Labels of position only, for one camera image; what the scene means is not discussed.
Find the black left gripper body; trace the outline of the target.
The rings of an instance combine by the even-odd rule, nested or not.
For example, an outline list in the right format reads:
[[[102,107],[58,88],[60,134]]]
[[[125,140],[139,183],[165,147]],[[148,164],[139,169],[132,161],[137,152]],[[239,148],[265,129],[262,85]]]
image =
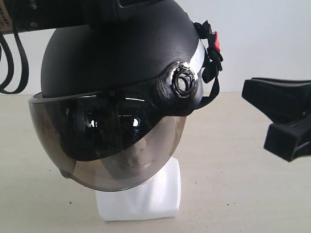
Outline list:
[[[4,32],[126,21],[157,0],[6,0]]]

